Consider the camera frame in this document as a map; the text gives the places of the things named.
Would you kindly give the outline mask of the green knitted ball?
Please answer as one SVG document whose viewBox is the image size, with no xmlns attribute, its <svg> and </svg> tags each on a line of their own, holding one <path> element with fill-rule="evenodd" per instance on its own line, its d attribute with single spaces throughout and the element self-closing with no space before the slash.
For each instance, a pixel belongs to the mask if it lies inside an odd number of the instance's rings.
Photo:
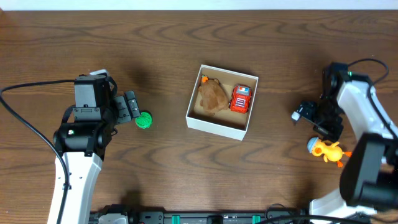
<svg viewBox="0 0 398 224">
<path fill-rule="evenodd" d="M 135 123 L 137 127 L 141 129 L 150 128 L 152 125 L 152 116 L 148 112 L 142 112 L 141 115 L 135 119 Z"/>
</svg>

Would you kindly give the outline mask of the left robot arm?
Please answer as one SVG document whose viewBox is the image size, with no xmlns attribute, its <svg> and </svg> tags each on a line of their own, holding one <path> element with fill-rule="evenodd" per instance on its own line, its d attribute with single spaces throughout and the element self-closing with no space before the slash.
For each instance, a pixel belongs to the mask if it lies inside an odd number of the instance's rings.
<svg viewBox="0 0 398 224">
<path fill-rule="evenodd" d="M 115 127 L 141 112 L 133 91 L 117 94 L 107 70 L 80 75 L 74 81 L 75 105 L 55 131 L 55 187 L 49 223 L 88 223 L 96 180 Z"/>
</svg>

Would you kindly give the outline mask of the yellow rubber duck toy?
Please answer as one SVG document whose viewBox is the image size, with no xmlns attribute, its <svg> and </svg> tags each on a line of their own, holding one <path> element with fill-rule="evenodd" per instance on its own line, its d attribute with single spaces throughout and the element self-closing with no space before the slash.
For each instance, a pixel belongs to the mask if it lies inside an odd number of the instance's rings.
<svg viewBox="0 0 398 224">
<path fill-rule="evenodd" d="M 307 149 L 315 157 L 322 157 L 324 162 L 335 162 L 339 168 L 343 167 L 341 158 L 343 156 L 351 157 L 352 152 L 344 151 L 340 148 L 340 143 L 329 140 L 322 141 L 318 137 L 311 138 L 307 143 Z"/>
</svg>

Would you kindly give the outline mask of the brown plush toy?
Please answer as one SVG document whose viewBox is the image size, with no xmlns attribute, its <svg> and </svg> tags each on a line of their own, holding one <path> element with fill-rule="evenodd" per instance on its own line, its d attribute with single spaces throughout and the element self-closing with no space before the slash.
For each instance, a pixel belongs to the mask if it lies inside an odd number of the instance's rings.
<svg viewBox="0 0 398 224">
<path fill-rule="evenodd" d="M 217 112 L 229 108 L 229 98 L 218 79 L 209 79 L 202 75 L 198 92 L 201 95 L 200 106 L 206 114 L 214 116 Z"/>
</svg>

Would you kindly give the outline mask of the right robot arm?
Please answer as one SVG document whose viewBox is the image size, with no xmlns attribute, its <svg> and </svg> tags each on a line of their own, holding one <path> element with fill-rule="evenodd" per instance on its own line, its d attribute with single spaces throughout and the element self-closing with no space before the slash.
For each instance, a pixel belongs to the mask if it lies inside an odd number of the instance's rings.
<svg viewBox="0 0 398 224">
<path fill-rule="evenodd" d="M 375 82 L 333 62 L 323 69 L 321 101 L 303 101 L 292 113 L 319 135 L 308 141 L 314 156 L 343 171 L 338 189 L 312 200 L 295 223 L 366 223 L 383 210 L 397 208 L 397 126 L 380 104 Z"/>
</svg>

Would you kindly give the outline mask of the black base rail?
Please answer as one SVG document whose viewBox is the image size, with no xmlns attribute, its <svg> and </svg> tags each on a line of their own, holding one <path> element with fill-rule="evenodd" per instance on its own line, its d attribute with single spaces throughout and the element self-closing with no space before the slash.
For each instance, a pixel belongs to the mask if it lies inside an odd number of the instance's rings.
<svg viewBox="0 0 398 224">
<path fill-rule="evenodd" d="M 268 219 L 272 223 L 316 223 L 316 220 L 276 220 L 292 215 L 306 215 L 306 210 L 271 205 L 263 212 L 220 211 L 220 212 L 167 212 L 165 210 L 137 211 L 125 205 L 108 205 L 98 212 L 91 212 L 88 223 L 126 223 L 126 224 L 256 224 Z"/>
</svg>

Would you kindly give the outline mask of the red toy fire truck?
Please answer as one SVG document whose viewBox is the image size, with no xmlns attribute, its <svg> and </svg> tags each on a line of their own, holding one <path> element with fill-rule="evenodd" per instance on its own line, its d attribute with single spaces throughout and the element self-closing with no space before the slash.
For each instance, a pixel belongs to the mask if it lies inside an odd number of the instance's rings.
<svg viewBox="0 0 398 224">
<path fill-rule="evenodd" d="M 231 111 L 245 114 L 248 112 L 252 98 L 252 90 L 246 85 L 236 85 L 232 92 L 232 99 L 229 103 Z"/>
</svg>

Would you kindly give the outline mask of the white cardboard box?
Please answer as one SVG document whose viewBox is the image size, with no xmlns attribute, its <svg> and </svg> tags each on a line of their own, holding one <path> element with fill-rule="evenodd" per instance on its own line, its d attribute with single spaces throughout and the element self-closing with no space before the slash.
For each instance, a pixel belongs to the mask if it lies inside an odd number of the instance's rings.
<svg viewBox="0 0 398 224">
<path fill-rule="evenodd" d="M 221 110 L 213 116 L 205 113 L 203 107 L 200 106 L 201 96 L 198 91 L 202 76 L 219 80 L 222 89 L 228 97 L 232 97 L 233 90 L 236 85 L 248 86 L 251 89 L 251 100 L 248 105 L 248 111 L 242 114 L 227 109 Z M 227 138 L 237 139 L 240 141 L 243 140 L 251 119 L 258 81 L 259 78 L 252 75 L 216 68 L 209 65 L 202 65 L 199 69 L 185 116 L 187 126 L 192 129 Z"/>
</svg>

